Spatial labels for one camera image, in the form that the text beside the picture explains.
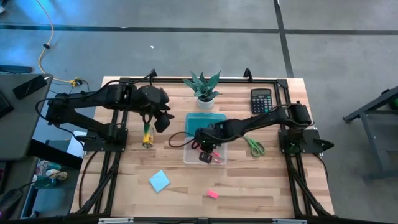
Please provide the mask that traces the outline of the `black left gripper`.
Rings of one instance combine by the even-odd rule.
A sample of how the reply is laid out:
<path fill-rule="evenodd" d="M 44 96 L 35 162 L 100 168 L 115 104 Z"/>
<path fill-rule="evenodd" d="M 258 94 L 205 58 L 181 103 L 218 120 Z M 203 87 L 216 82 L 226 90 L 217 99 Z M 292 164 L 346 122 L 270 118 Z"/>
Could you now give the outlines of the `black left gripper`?
<path fill-rule="evenodd" d="M 154 86 L 144 87 L 144 96 L 147 100 L 147 114 L 152 116 L 165 116 L 168 119 L 173 119 L 175 116 L 168 114 L 171 110 L 169 106 L 169 96 L 163 88 L 157 88 Z"/>

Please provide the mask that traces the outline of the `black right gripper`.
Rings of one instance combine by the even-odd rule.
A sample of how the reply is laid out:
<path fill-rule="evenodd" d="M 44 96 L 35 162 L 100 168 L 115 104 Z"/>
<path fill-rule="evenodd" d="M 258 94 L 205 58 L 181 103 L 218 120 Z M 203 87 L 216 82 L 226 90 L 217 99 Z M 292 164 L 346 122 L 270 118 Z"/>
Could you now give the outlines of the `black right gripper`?
<path fill-rule="evenodd" d="M 194 142 L 197 144 L 207 144 L 206 152 L 211 154 L 217 145 L 224 143 L 224 124 L 215 123 L 207 128 L 198 128 L 194 134 Z"/>

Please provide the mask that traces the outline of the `green handled scissors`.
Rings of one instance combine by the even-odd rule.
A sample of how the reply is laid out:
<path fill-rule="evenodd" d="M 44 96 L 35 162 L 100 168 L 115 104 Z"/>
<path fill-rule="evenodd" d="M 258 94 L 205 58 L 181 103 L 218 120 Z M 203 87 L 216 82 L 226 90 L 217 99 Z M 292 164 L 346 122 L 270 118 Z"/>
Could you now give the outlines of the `green handled scissors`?
<path fill-rule="evenodd" d="M 251 148 L 251 155 L 253 157 L 259 157 L 261 155 L 264 155 L 266 150 L 265 147 L 260 143 L 257 142 L 247 136 L 243 136 L 245 141 L 248 143 L 249 147 Z"/>

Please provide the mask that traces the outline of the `light blue sticky note pad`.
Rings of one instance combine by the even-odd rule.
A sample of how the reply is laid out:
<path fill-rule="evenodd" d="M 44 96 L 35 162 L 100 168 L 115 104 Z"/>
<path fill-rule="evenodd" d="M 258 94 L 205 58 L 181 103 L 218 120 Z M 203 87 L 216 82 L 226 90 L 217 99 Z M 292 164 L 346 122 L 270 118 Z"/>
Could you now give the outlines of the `light blue sticky note pad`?
<path fill-rule="evenodd" d="M 159 193 L 164 188 L 166 188 L 170 181 L 164 171 L 160 170 L 156 174 L 154 174 L 150 179 L 149 182 L 156 193 Z"/>

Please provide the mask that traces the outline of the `teal lidded clear pencil case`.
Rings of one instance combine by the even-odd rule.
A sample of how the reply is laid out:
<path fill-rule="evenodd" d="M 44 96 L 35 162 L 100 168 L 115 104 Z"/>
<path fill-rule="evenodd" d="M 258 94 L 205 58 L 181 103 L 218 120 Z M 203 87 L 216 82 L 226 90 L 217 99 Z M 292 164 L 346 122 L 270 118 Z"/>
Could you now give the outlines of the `teal lidded clear pencil case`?
<path fill-rule="evenodd" d="M 209 125 L 218 123 L 220 121 L 226 120 L 226 115 L 224 114 L 216 114 L 216 113 L 189 113 L 186 116 L 185 122 L 185 143 L 189 142 L 193 139 L 193 135 L 198 128 L 207 128 Z M 183 161 L 185 164 L 191 165 L 206 165 L 205 162 L 199 160 L 199 155 L 201 153 L 200 148 L 192 149 L 191 143 L 184 145 L 183 149 Z M 222 144 L 218 146 L 213 152 L 217 152 L 222 156 L 222 158 L 213 156 L 212 165 L 226 165 L 228 158 L 228 145 Z M 215 159 L 219 159 L 222 163 L 218 164 L 214 161 Z"/>

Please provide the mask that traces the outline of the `white round plant pot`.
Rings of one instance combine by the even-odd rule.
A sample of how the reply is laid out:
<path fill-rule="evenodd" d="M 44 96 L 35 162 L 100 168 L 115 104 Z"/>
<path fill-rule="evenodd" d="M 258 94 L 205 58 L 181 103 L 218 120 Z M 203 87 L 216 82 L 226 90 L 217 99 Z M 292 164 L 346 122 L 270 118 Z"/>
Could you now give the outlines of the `white round plant pot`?
<path fill-rule="evenodd" d="M 203 110 L 212 109 L 214 103 L 214 99 L 203 101 L 201 98 L 197 98 L 197 106 Z"/>

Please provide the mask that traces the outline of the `green snake plant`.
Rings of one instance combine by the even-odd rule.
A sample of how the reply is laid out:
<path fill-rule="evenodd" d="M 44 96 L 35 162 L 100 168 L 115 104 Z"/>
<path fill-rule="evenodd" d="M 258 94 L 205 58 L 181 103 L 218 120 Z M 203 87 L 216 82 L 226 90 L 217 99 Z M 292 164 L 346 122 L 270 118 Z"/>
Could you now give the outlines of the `green snake plant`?
<path fill-rule="evenodd" d="M 196 74 L 191 72 L 192 81 L 188 79 L 183 79 L 182 81 L 186 86 L 190 87 L 194 91 L 194 97 L 197 97 L 200 101 L 209 102 L 216 96 L 220 95 L 220 92 L 214 91 L 215 87 L 219 83 L 220 74 L 221 71 L 207 80 L 203 73 L 198 77 Z"/>

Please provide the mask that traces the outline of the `black calculator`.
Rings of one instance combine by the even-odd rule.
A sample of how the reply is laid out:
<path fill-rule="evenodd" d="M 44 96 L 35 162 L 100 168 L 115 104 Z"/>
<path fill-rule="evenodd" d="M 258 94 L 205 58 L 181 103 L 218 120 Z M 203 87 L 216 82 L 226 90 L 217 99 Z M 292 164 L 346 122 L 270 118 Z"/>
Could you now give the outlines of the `black calculator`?
<path fill-rule="evenodd" d="M 273 108 L 271 89 L 255 88 L 251 90 L 251 112 L 252 114 L 264 114 Z"/>

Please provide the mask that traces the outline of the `teal bottle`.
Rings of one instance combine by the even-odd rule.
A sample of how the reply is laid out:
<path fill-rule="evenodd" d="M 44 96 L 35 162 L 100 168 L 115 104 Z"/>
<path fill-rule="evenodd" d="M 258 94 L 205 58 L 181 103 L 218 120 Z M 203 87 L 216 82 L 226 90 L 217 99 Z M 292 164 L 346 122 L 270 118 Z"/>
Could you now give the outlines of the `teal bottle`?
<path fill-rule="evenodd" d="M 59 184 L 59 182 L 60 181 L 58 179 L 46 177 L 46 178 L 35 181 L 32 184 L 32 186 L 37 189 L 49 189 L 49 188 L 57 186 Z"/>

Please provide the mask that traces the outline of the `black smartphone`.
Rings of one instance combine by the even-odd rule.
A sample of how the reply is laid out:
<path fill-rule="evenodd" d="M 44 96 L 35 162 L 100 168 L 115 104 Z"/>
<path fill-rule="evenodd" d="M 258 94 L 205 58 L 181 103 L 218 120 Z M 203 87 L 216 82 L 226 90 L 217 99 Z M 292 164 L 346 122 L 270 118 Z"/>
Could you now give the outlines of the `black smartphone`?
<path fill-rule="evenodd" d="M 13 88 L 13 93 L 17 99 L 23 99 L 38 89 L 44 87 L 47 84 L 46 79 L 39 75 L 25 83 Z"/>

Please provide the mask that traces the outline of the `grey side table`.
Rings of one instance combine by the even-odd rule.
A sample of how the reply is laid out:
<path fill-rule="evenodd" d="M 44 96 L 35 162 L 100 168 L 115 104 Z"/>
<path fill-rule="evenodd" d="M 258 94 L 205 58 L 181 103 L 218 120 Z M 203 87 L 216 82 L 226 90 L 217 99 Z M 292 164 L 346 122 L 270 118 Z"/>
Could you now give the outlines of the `grey side table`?
<path fill-rule="evenodd" d="M 23 99 L 16 98 L 13 89 L 36 77 L 36 74 L 0 75 L 0 91 L 14 109 L 0 118 L 0 161 L 15 161 L 22 159 L 29 150 L 39 115 L 35 104 L 46 98 L 51 79 Z"/>

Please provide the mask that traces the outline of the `black flat floor bar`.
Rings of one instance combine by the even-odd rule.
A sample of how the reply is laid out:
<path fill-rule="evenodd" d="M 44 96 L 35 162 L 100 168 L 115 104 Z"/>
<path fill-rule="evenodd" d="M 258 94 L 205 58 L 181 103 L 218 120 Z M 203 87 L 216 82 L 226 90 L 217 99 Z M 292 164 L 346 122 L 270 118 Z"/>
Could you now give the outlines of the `black flat floor bar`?
<path fill-rule="evenodd" d="M 32 67 L 29 66 L 18 66 L 18 65 L 0 65 L 0 72 L 7 73 L 31 73 Z"/>

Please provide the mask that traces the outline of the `grey metal stand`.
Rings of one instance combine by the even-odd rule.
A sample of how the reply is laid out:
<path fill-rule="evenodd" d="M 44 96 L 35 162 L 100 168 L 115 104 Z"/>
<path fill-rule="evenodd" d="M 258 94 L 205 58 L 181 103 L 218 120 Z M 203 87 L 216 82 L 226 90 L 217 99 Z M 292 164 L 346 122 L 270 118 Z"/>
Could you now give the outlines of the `grey metal stand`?
<path fill-rule="evenodd" d="M 360 119 L 368 139 L 374 172 L 363 175 L 363 180 L 373 181 L 398 177 L 398 86 L 383 91 L 377 98 L 343 117 L 350 123 Z"/>

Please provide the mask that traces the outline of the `black flat device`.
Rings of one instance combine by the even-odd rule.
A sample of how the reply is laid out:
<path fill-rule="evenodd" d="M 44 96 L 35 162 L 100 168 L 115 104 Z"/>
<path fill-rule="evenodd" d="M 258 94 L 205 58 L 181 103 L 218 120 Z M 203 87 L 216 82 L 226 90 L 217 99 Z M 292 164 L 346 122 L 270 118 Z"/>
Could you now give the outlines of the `black flat device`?
<path fill-rule="evenodd" d="M 0 90 L 0 118 L 3 118 L 5 115 L 9 114 L 14 110 L 9 99 L 6 95 Z"/>

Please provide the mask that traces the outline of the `silver metal bracket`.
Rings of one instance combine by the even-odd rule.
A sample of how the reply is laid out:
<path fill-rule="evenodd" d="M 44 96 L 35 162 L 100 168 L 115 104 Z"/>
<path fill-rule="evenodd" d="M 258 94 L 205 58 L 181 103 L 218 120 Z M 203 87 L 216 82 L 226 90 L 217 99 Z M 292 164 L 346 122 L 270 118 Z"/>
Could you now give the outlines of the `silver metal bracket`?
<path fill-rule="evenodd" d="M 98 224 L 133 224 L 133 217 L 100 218 Z"/>
<path fill-rule="evenodd" d="M 273 219 L 272 224 L 308 224 L 306 220 L 299 219 Z"/>

